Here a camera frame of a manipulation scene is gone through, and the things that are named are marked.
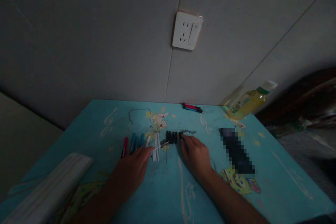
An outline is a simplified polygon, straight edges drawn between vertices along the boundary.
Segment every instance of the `wall seam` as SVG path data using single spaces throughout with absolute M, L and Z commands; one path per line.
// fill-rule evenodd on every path
M 299 18 L 292 24 L 292 26 L 285 32 L 285 34 L 280 38 L 280 40 L 272 47 L 272 49 L 266 54 L 266 56 L 259 62 L 259 64 L 251 71 L 251 73 L 245 78 L 245 80 L 235 89 L 232 94 L 225 100 L 229 100 L 240 87 L 245 83 L 245 81 L 254 73 L 254 71 L 260 66 L 260 64 L 267 58 L 267 56 L 277 47 L 277 45 L 285 38 L 285 36 L 291 31 L 291 29 L 299 22 L 299 20 L 306 14 L 306 12 L 314 5 L 317 0 L 314 0 L 307 9 L 299 16 Z
M 25 14 L 23 13 L 23 11 L 21 10 L 21 8 L 18 6 L 18 4 L 14 1 L 14 0 L 10 0 L 10 2 L 12 4 L 15 5 L 16 10 L 19 12 L 19 14 L 24 18 L 24 20 L 26 21 L 26 23 L 29 25 L 29 27 L 32 29 L 32 32 L 37 36 L 37 38 L 43 43 L 43 45 L 45 46 L 46 50 L 48 51 L 48 53 L 51 55 L 51 57 L 53 58 L 53 61 L 56 62 L 56 57 L 54 55 L 54 53 L 51 51 L 51 49 L 49 48 L 48 44 L 44 41 L 44 39 L 41 37 L 41 35 L 37 32 L 37 30 L 34 28 L 34 26 L 31 24 L 31 22 L 28 20 L 28 18 L 25 16 Z M 83 92 L 77 87 L 77 85 L 74 83 L 74 81 L 72 80 L 72 78 L 70 77 L 70 75 L 66 72 L 64 72 L 62 70 L 62 68 L 60 68 L 59 71 L 61 74 L 64 74 L 65 76 L 67 76 L 71 83 L 74 85 L 74 87 L 77 89 L 77 91 L 83 95 Z M 43 116 L 42 114 L 38 113 L 37 111 L 35 111 L 34 109 L 32 109 L 30 106 L 28 106 L 27 104 L 22 104 L 21 101 L 19 99 L 17 99 L 16 97 L 12 96 L 11 94 L 9 94 L 6 90 L 2 90 L 2 93 L 5 94 L 6 96 L 8 96 L 9 98 L 11 98 L 12 100 L 14 100 L 15 102 L 17 102 L 18 104 L 20 104 L 21 106 L 25 107 L 26 109 L 32 111 L 34 114 L 36 114 L 37 116 L 41 117 L 42 119 L 46 120 L 47 122 L 53 124 L 54 126 L 56 126 L 57 128 L 64 130 L 63 127 L 61 127 L 59 124 L 55 123 L 54 121 L 52 121 L 51 119 L 48 119 L 47 117 Z
M 177 4 L 177 11 L 179 10 L 180 8 L 180 2 L 181 0 L 178 0 L 178 4 Z M 166 99 L 167 99 L 167 91 L 168 91 L 168 84 L 169 84 L 169 76 L 170 76 L 170 68 L 171 68 L 171 65 L 172 65 L 172 59 L 173 59 L 173 51 L 174 51 L 174 48 L 173 46 L 171 46 L 171 54 L 170 54 L 170 62 L 169 62 L 169 69 L 168 69 L 168 78 L 167 78 L 167 87 L 166 87 L 166 94 L 164 96 L 164 102 L 166 102 Z

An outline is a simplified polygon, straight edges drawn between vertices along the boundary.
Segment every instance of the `right hand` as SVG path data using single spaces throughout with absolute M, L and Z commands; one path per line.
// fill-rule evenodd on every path
M 194 136 L 182 135 L 182 139 L 181 148 L 184 159 L 191 173 L 201 182 L 213 172 L 209 149 Z

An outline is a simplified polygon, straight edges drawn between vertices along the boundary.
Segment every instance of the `wall socket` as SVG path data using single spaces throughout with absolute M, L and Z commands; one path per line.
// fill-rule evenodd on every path
M 184 12 L 177 12 L 173 36 L 173 46 L 194 50 L 203 24 L 203 18 Z

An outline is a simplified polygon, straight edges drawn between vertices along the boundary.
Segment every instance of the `brown chair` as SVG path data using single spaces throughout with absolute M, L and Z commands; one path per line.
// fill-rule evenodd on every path
M 336 127 L 336 68 L 297 81 L 256 117 L 265 126 L 307 119 L 312 123 L 308 127 Z

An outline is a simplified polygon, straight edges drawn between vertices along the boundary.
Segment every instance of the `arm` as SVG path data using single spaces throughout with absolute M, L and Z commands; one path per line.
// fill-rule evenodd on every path
M 141 147 L 131 156 L 120 159 L 105 186 L 69 224 L 109 223 L 143 182 L 153 149 Z
M 187 166 L 229 223 L 268 223 L 211 167 L 208 148 L 193 136 L 182 135 L 181 148 Z

